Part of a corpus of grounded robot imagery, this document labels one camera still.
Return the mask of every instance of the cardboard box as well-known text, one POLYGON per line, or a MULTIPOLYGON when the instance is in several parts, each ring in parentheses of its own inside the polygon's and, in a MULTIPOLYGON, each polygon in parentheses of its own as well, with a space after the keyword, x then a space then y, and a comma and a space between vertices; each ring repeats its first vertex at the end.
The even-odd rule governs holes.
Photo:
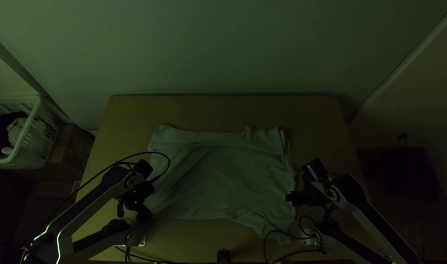
POLYGON ((45 167, 10 171, 33 182, 81 180, 94 140, 75 124, 61 125, 45 167))

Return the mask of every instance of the laundry basket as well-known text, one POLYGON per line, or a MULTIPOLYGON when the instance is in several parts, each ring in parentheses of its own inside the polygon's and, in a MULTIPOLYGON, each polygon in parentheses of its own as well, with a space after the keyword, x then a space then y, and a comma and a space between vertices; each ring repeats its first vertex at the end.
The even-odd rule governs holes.
POLYGON ((0 159, 1 169, 43 167, 58 134, 58 127, 46 104, 38 95, 0 97, 0 115, 23 111, 28 118, 17 138, 12 153, 0 159))

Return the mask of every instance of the metal bracket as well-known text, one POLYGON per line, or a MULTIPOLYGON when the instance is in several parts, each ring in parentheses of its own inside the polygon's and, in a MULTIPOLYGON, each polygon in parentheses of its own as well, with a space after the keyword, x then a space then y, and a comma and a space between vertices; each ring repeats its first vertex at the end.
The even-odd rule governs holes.
POLYGON ((304 239, 304 238, 308 238, 309 236, 307 236, 304 232, 300 231, 300 237, 304 239, 304 240, 302 240, 302 243, 304 245, 307 245, 307 246, 314 245, 314 246, 318 246, 318 247, 321 246, 321 242, 322 242, 321 237, 317 232, 315 232, 313 230, 313 228, 304 228, 303 231, 305 231, 305 233, 309 234, 310 236, 313 236, 309 239, 304 239))

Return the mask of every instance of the wall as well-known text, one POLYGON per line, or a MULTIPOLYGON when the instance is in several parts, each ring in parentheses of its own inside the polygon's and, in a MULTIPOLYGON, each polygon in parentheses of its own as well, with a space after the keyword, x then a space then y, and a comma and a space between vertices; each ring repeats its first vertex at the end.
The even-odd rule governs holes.
POLYGON ((39 94, 0 58, 0 96, 39 94))
POLYGON ((407 132, 425 146, 447 194, 447 20, 404 71, 349 124, 360 147, 393 146, 407 132))
POLYGON ((349 113, 447 0, 0 1, 0 41, 83 129, 113 94, 328 93, 349 113))

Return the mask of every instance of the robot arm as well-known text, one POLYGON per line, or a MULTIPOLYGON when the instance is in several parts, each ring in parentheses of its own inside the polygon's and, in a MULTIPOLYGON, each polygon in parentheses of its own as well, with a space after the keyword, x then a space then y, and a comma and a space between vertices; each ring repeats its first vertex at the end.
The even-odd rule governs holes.
POLYGON ((395 229, 368 202, 365 190, 349 174, 329 174, 321 161, 315 159, 303 167, 305 191, 292 192, 286 196, 294 206, 308 204, 323 206, 325 219, 315 229, 321 234, 320 242, 343 249, 356 263, 419 264, 418 255, 395 231, 395 229), (353 215, 377 244, 386 252, 387 258, 370 250, 341 231, 337 222, 329 219, 333 209, 353 215))
POLYGON ((112 245, 140 245, 143 239, 139 235, 140 228, 119 219, 111 220, 101 231, 75 242, 72 242, 72 234, 112 198, 119 200, 118 217, 122 217, 124 205, 138 212, 136 219, 139 225, 150 220, 153 214, 143 202, 154 192, 153 185, 146 181, 151 172, 152 167, 144 160, 140 160, 132 170, 120 166, 109 169, 98 186, 65 210, 34 239, 22 263, 81 263, 112 245))

